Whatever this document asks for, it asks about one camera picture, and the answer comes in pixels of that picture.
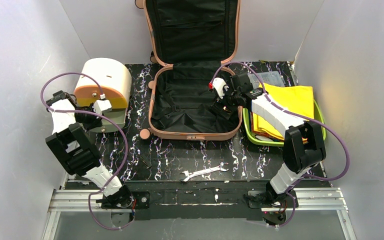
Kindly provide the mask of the yellow snack packet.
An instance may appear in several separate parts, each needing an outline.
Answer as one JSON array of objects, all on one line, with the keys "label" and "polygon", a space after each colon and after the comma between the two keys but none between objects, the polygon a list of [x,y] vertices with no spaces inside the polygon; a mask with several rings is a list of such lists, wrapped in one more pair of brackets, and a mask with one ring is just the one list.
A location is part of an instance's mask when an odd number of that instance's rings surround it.
[{"label": "yellow snack packet", "polygon": [[[269,96],[284,109],[308,118],[314,118],[314,94],[311,86],[278,87],[266,83],[264,88]],[[281,142],[284,140],[281,133],[271,124],[269,134]]]}]

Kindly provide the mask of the cream cylindrical drum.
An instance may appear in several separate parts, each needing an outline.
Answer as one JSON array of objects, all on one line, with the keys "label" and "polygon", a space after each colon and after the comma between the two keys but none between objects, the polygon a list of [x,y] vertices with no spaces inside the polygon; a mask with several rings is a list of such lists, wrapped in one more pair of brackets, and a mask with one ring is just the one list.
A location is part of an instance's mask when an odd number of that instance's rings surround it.
[{"label": "cream cylindrical drum", "polygon": [[[106,99],[110,101],[112,110],[103,115],[121,129],[124,128],[132,88],[132,77],[128,68],[115,59],[100,57],[87,60],[81,73],[95,79],[102,87]],[[97,83],[86,76],[79,77],[74,89],[78,106],[90,106],[99,99],[100,89]]]}]

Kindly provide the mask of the white printed garment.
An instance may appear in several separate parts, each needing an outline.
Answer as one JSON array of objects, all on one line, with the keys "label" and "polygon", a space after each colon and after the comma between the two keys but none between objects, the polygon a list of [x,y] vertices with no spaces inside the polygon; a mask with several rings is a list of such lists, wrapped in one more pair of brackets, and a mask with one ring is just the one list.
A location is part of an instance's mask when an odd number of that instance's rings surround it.
[{"label": "white printed garment", "polygon": [[279,139],[275,138],[275,137],[272,137],[270,135],[266,136],[266,135],[258,135],[256,134],[254,136],[256,139],[258,139],[259,141],[264,141],[264,142],[278,142]]}]

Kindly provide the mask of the green plastic tray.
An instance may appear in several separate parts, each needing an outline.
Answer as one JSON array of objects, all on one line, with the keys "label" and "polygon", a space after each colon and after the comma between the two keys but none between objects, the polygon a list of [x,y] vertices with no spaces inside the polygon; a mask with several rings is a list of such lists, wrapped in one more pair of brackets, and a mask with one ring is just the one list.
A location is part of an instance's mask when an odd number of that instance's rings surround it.
[{"label": "green plastic tray", "polygon": [[[325,123],[321,109],[315,100],[314,100],[314,119],[319,122]],[[256,135],[252,133],[250,120],[251,120],[250,112],[246,108],[243,108],[242,122],[244,124],[246,136],[251,143],[257,146],[280,147],[280,148],[284,146],[284,143],[281,141],[267,141],[267,140],[257,139]]]}]

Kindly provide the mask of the pink hard-shell suitcase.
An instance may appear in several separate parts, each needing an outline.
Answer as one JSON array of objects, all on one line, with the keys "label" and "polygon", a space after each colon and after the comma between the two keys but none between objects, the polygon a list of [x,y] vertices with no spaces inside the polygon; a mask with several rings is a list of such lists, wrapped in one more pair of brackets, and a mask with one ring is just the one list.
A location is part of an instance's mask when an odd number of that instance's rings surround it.
[{"label": "pink hard-shell suitcase", "polygon": [[215,116],[214,76],[226,82],[234,72],[226,64],[238,48],[238,0],[138,0],[144,10],[152,55],[161,68],[148,84],[149,127],[142,139],[224,141],[242,121],[238,106],[229,119]]}]

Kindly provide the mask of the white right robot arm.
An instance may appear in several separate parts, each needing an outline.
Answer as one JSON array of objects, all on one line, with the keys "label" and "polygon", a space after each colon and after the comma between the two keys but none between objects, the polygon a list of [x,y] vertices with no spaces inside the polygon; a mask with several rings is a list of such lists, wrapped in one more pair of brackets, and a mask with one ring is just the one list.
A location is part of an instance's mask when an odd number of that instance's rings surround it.
[{"label": "white right robot arm", "polygon": [[255,88],[246,74],[234,75],[227,83],[214,76],[208,84],[216,94],[213,105],[233,111],[241,106],[262,117],[283,137],[283,163],[266,186],[271,198],[285,195],[313,166],[326,158],[323,131],[314,120],[288,112],[264,86]]}]

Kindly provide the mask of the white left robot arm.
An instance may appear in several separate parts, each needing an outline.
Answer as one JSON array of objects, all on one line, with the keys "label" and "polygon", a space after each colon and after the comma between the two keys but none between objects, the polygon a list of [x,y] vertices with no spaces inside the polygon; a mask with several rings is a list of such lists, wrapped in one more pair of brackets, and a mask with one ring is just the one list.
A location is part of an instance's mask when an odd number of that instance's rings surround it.
[{"label": "white left robot arm", "polygon": [[87,136],[82,124],[98,126],[101,119],[89,114],[74,113],[75,110],[94,112],[92,106],[77,107],[72,96],[62,90],[45,102],[55,111],[51,113],[53,131],[45,143],[69,175],[89,179],[103,189],[109,199],[126,199],[130,190],[117,177],[111,178],[109,170],[100,162],[100,152]]}]

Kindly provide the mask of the round copper compact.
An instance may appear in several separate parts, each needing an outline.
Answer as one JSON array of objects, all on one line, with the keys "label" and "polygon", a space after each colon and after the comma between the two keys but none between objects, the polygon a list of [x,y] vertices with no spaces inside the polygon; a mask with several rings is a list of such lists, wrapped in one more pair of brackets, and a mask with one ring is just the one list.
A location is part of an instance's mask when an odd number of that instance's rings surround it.
[{"label": "round copper compact", "polygon": [[231,112],[231,110],[230,110],[227,106],[224,106],[224,107],[223,107],[223,110],[226,111],[226,112],[228,112],[228,113]]}]

